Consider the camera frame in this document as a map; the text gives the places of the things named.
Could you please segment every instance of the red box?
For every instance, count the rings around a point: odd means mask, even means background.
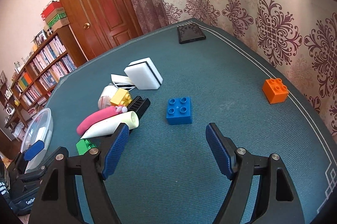
[[[54,11],[54,9],[56,8],[60,8],[62,7],[62,4],[61,2],[59,1],[53,1],[51,4],[49,4],[45,10],[43,10],[43,12],[41,13],[41,18],[43,20],[45,20],[45,18],[51,13]]]

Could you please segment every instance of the table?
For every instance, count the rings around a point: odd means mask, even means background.
[[[179,44],[177,26],[195,22],[207,39]],[[105,182],[123,224],[212,223],[230,185],[221,175],[205,139],[215,122],[223,135],[255,155],[278,153],[297,189],[306,223],[336,184],[337,148],[304,96],[262,57],[225,31],[191,19],[131,40],[62,78],[47,107],[54,128],[47,155],[65,146],[77,155],[76,127],[97,111],[97,100],[131,62],[150,57],[163,77],[158,90],[131,91],[151,106],[129,137],[114,175]],[[270,105],[262,92],[267,78],[281,78],[290,94]],[[190,96],[193,123],[167,124],[167,100]],[[81,178],[82,213],[91,222]],[[254,177],[242,223],[257,194]]]

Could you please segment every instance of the orange book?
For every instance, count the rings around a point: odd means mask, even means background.
[[[25,78],[25,80],[27,81],[28,84],[32,83],[32,80],[30,79],[30,77],[29,77],[29,75],[27,73],[24,73],[23,77]]]

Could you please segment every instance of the white sponge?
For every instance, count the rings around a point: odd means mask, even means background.
[[[131,62],[124,72],[139,90],[155,90],[163,82],[163,78],[150,58]]]

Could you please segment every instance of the cardboard box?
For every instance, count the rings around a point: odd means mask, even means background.
[[[45,20],[45,18],[50,15],[51,12],[53,12],[54,9],[62,7],[61,2],[59,1],[53,1],[51,4],[49,4],[45,10],[41,13],[41,18]]]
[[[53,32],[55,32],[56,29],[59,29],[61,28],[62,26],[65,26],[69,24],[69,20],[67,17],[64,17],[63,19],[60,19],[58,20],[53,26],[52,26],[52,29],[53,29]]]
[[[52,27],[57,21],[59,21],[60,19],[63,19],[64,17],[66,17],[67,15],[65,13],[62,14],[57,14],[55,17],[53,17],[53,19],[48,23],[49,27]]]
[[[45,21],[46,23],[50,23],[50,21],[57,15],[57,14],[62,14],[65,13],[65,10],[63,7],[56,8],[54,9],[46,18]]]

